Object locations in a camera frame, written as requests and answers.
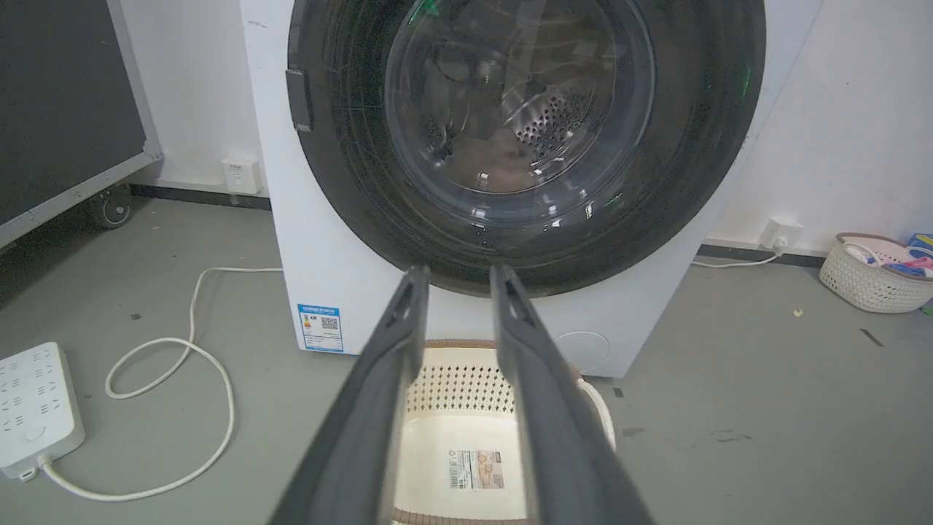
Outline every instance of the front-loading washing machine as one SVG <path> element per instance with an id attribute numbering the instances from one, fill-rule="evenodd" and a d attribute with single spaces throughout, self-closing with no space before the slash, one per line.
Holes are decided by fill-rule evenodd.
<path id="1" fill-rule="evenodd" d="M 821 1 L 241 0 L 299 347 L 357 353 L 422 264 L 427 336 L 492 339 L 507 264 L 622 377 Z"/>

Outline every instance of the wall socket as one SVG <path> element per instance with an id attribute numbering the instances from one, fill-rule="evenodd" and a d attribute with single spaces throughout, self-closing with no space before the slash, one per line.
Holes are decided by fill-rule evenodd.
<path id="1" fill-rule="evenodd" d="M 761 244 L 763 248 L 772 251 L 787 251 L 797 244 L 802 233 L 803 226 L 798 224 L 795 220 L 771 217 L 771 219 L 768 220 L 768 225 L 765 226 L 764 231 L 761 232 L 759 244 Z"/>
<path id="2" fill-rule="evenodd" d="M 259 163 L 253 160 L 224 159 L 224 179 L 227 191 L 240 195 L 256 195 L 262 190 Z"/>

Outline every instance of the blue cloth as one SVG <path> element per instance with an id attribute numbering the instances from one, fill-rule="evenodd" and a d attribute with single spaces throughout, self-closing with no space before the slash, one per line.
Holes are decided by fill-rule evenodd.
<path id="1" fill-rule="evenodd" d="M 885 268 L 891 268 L 895 272 L 913 277 L 926 277 L 926 272 L 923 268 L 914 268 L 913 266 L 908 266 L 907 264 L 885 264 Z"/>

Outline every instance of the laundry basket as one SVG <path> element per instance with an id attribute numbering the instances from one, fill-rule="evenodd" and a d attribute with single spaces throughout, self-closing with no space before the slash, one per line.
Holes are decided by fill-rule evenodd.
<path id="1" fill-rule="evenodd" d="M 606 403 L 587 391 L 612 447 Z M 398 452 L 395 510 L 402 525 L 525 523 L 519 423 L 494 343 L 428 342 L 408 387 Z"/>
<path id="2" fill-rule="evenodd" d="M 850 249 L 877 262 L 867 264 Z M 933 278 L 905 276 L 882 265 L 912 259 L 907 246 L 894 239 L 871 234 L 838 234 L 820 269 L 819 280 L 851 305 L 867 312 L 910 312 L 933 298 Z"/>

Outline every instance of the concrete floor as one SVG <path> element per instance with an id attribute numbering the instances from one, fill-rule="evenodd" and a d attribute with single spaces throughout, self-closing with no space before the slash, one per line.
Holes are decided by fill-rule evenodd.
<path id="1" fill-rule="evenodd" d="M 222 437 L 215 369 L 192 357 L 130 401 L 108 398 L 104 377 L 130 348 L 187 334 L 204 268 L 278 265 L 272 215 L 151 201 L 103 234 L 74 218 L 0 255 L 0 357 L 49 340 L 67 352 L 87 440 L 56 461 L 63 475 L 115 492 L 173 481 Z M 198 341 L 236 393 L 221 459 L 181 489 L 128 504 L 79 499 L 43 475 L 0 479 L 0 521 L 265 522 L 354 361 L 297 350 L 280 275 L 211 277 L 200 305 Z M 597 388 L 659 524 L 929 523 L 931 347 L 933 318 L 856 310 L 814 270 L 692 268 L 629 375 Z M 146 384 L 179 353 L 146 354 L 116 389 Z"/>

